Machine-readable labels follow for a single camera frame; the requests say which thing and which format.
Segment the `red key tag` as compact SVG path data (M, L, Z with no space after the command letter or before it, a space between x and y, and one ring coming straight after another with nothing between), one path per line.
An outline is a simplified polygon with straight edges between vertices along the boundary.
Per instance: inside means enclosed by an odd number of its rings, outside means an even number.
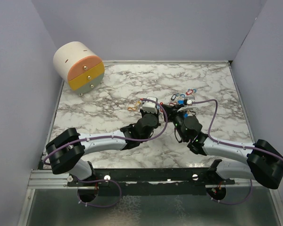
M186 92L186 95L191 95L193 94L193 90L192 89L189 89L187 92Z

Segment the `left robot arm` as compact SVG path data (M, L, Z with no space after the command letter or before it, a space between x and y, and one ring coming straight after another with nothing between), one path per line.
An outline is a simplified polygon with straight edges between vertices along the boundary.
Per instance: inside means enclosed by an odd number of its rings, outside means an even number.
M85 186L94 182L92 165L81 159L83 155L106 150L128 150L138 147L151 138L154 129L160 126L158 113L143 110L141 118L133 124L105 134L78 133L69 128L46 145L49 165L55 175L70 173Z

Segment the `orange S carabiner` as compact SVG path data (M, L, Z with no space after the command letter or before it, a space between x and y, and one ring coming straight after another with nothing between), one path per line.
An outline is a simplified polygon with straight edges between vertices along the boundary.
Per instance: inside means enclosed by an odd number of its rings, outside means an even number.
M137 111L137 108L136 107L128 107L127 110L128 111Z

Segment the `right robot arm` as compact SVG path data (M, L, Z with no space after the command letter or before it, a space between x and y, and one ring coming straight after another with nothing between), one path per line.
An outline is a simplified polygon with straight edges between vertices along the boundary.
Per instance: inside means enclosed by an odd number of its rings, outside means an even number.
M205 134L196 116L186 116L187 105L162 105L164 120L174 124L180 142L194 153L204 156L220 156L230 159L220 161L207 172L208 181L218 184L223 179L253 179L269 189L277 189L283 178L283 156L267 141L237 143L221 140Z

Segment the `black key tag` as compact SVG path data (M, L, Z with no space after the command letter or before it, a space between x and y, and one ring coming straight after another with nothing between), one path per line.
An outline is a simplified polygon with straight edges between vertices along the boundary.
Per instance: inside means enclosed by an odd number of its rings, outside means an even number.
M171 100L172 100L172 101L175 100L176 97L177 97L177 95L176 95L176 94L173 94L173 95L171 96Z

